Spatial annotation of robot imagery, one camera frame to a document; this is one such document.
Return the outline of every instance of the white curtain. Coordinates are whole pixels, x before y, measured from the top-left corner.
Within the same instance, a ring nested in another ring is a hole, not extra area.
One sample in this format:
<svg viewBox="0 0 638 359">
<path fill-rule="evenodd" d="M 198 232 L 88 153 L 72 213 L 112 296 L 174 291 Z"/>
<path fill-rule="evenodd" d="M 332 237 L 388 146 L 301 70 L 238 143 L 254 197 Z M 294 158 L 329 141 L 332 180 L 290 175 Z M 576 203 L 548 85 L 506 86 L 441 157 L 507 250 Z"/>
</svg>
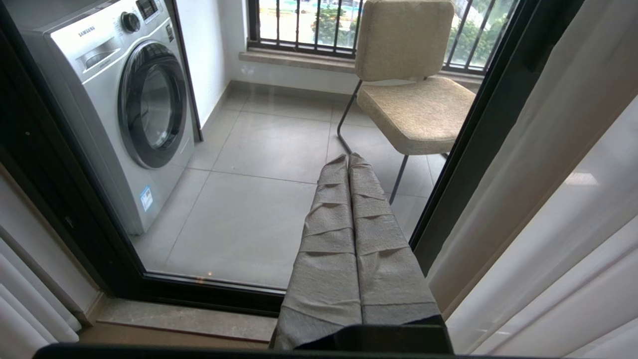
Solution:
<svg viewBox="0 0 638 359">
<path fill-rule="evenodd" d="M 80 323 L 0 238 L 0 358 L 31 358 L 43 346 L 76 342 Z"/>
<path fill-rule="evenodd" d="M 457 353 L 631 352 L 637 43 L 638 2 L 586 0 L 555 46 L 428 276 Z"/>
<path fill-rule="evenodd" d="M 458 353 L 635 357 L 636 139 L 638 99 L 448 318 Z"/>
</svg>

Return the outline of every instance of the washing machine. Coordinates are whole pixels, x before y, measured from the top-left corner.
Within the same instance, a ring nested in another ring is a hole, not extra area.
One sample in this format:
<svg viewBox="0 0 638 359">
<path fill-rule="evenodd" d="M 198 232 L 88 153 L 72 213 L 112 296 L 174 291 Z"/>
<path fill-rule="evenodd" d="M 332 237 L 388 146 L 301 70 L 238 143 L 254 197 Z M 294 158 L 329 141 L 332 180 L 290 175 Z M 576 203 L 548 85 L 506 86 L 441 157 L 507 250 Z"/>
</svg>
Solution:
<svg viewBox="0 0 638 359">
<path fill-rule="evenodd" d="M 145 233 L 193 153 L 162 0 L 13 0 L 14 21 L 124 228 Z"/>
</svg>

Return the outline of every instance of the wrinkled fabric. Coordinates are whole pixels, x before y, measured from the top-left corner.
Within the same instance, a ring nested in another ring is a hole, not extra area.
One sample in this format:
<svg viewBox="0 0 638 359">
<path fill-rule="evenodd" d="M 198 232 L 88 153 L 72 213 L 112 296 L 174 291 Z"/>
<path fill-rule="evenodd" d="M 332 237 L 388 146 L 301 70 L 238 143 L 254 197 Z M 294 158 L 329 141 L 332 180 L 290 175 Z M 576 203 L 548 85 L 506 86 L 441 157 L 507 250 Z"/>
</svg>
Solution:
<svg viewBox="0 0 638 359">
<path fill-rule="evenodd" d="M 440 315 L 372 167 L 350 156 L 355 251 L 364 324 L 400 325 Z"/>
<path fill-rule="evenodd" d="M 326 164 L 317 183 L 281 305 L 276 349 L 362 322 L 346 156 Z"/>
</svg>

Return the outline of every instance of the door frame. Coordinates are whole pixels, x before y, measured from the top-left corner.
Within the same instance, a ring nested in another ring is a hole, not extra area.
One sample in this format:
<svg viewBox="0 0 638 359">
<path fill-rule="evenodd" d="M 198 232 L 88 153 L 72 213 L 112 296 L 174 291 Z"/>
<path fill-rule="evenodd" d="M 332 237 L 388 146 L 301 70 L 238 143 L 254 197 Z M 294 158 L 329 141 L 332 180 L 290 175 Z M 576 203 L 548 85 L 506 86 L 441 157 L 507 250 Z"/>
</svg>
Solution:
<svg viewBox="0 0 638 359">
<path fill-rule="evenodd" d="M 456 222 L 475 188 L 474 182 L 478 183 L 516 120 L 538 77 L 534 73 L 540 73 L 544 54 L 549 53 L 552 43 L 546 31 L 538 30 L 547 26 L 547 12 L 557 9 L 552 3 L 563 1 L 521 0 L 515 11 L 513 23 L 413 233 L 411 245 L 417 249 L 417 256 L 421 248 L 432 250 L 425 258 L 419 258 L 422 266 L 436 257 L 445 231 Z M 562 18 L 554 18 L 555 22 L 559 20 Z M 558 23 L 552 31 L 558 31 L 555 28 L 560 28 Z M 2 3 L 0 46 L 0 106 L 4 109 L 0 162 L 107 294 L 130 300 L 278 315 L 282 291 L 145 272 L 104 193 L 85 171 L 88 161 L 63 125 L 63 113 Z M 523 86 L 506 86 L 517 79 Z M 514 94 L 503 94 L 505 89 Z M 508 103 L 506 111 L 499 111 L 497 105 L 508 98 L 516 101 Z M 504 127 L 491 133 L 494 125 Z M 481 141 L 482 136 L 487 136 L 489 143 Z M 477 157 L 480 161 L 472 162 Z"/>
<path fill-rule="evenodd" d="M 521 0 L 410 238 L 423 274 L 470 201 L 584 0 Z"/>
</svg>

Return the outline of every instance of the chair seat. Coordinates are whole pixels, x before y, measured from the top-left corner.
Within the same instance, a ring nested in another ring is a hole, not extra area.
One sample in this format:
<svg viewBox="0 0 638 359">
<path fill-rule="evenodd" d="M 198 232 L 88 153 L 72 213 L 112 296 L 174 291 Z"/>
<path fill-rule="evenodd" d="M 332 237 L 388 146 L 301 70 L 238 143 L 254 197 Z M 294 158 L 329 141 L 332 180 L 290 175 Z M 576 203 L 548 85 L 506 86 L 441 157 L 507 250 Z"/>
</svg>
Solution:
<svg viewBox="0 0 638 359">
<path fill-rule="evenodd" d="M 359 107 L 404 155 L 449 152 L 474 101 L 474 93 L 444 77 L 414 84 L 364 85 Z"/>
</svg>

